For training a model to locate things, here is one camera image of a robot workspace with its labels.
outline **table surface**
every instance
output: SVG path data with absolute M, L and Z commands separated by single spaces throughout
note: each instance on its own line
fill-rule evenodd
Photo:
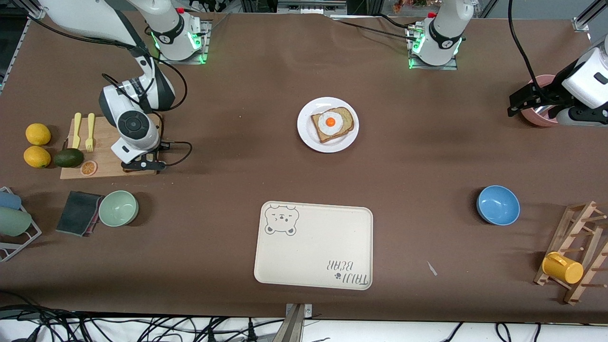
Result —
M 143 32 L 142 18 L 130 18 Z M 357 23 L 399 32 L 376 18 Z M 569 21 L 516 29 L 539 75 L 589 46 Z M 192 142 L 189 159 L 155 176 L 60 181 L 59 168 L 23 162 L 28 124 L 51 127 L 54 153 L 75 112 L 101 115 L 102 72 L 141 72 L 123 49 L 32 25 L 0 96 L 0 185 L 22 196 L 44 234 L 0 264 L 0 288 L 68 310 L 282 316 L 285 303 L 306 302 L 324 318 L 605 322 L 605 290 L 572 307 L 558 303 L 559 286 L 532 280 L 565 206 L 608 200 L 607 131 L 507 117 L 508 96 L 530 79 L 507 21 L 474 19 L 465 34 L 458 71 L 409 70 L 399 38 L 320 15 L 231 15 L 213 31 L 206 65 L 179 66 L 188 97 L 165 116 L 165 138 Z M 301 107 L 322 96 L 347 101 L 361 121 L 340 153 L 317 153 L 297 134 Z M 515 224 L 477 215 L 476 195 L 492 184 L 519 197 Z M 70 190 L 119 189 L 140 202 L 131 226 L 99 224 L 87 239 L 54 231 Z M 258 283 L 269 200 L 371 209 L 371 288 Z

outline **green avocado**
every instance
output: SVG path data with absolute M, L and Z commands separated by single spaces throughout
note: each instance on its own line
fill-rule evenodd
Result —
M 59 167 L 77 167 L 85 160 L 85 155 L 77 148 L 66 148 L 57 153 L 53 159 Z

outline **slice of bread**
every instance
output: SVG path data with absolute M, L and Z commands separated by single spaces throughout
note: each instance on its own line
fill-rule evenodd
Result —
M 329 111 L 338 113 L 338 114 L 340 114 L 340 116 L 342 116 L 342 121 L 343 121 L 342 128 L 334 135 L 327 135 L 327 134 L 321 132 L 321 130 L 319 129 L 319 118 L 321 117 L 321 115 L 323 115 Z M 343 135 L 346 135 L 348 132 L 350 132 L 354 129 L 353 115 L 350 113 L 350 111 L 348 109 L 346 109 L 344 107 L 332 108 L 332 109 L 326 110 L 320 114 L 315 114 L 315 115 L 311 116 L 310 118 L 313 120 L 314 128 L 317 129 L 317 135 L 319 135 L 321 144 L 328 142 L 332 139 L 339 138 Z

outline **yellow mug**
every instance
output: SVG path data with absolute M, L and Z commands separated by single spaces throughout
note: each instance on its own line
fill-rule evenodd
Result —
M 551 252 L 542 261 L 542 271 L 568 284 L 574 284 L 582 278 L 582 265 L 568 259 L 558 252 Z

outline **green cup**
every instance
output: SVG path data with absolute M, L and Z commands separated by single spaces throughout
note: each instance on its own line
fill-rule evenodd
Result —
M 19 236 L 32 224 L 32 216 L 24 211 L 0 207 L 0 234 Z

